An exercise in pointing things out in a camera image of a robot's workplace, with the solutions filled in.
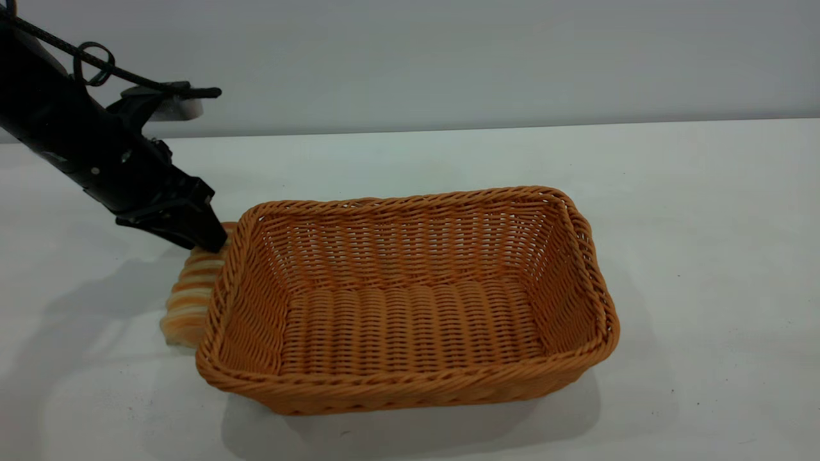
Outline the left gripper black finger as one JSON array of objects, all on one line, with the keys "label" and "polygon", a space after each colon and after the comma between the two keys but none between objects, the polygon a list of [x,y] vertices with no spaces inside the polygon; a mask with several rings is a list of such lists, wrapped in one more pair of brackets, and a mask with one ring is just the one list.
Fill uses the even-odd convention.
[{"label": "left gripper black finger", "polygon": [[115,223],[153,234],[181,248],[201,248],[209,253],[219,252],[227,241],[227,231],[211,205],[187,198],[120,213],[115,216]]},{"label": "left gripper black finger", "polygon": [[184,200],[194,207],[211,207],[211,199],[215,192],[208,184],[197,176],[188,176],[184,179]]}]

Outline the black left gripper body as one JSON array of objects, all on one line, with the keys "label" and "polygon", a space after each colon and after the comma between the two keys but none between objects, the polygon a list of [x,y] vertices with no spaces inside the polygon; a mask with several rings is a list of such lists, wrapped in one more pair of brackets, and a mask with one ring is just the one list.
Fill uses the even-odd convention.
[{"label": "black left gripper body", "polygon": [[162,141],[129,133],[88,136],[82,160],[82,189],[120,221],[146,221],[184,202],[201,202],[200,178],[174,166]]}]

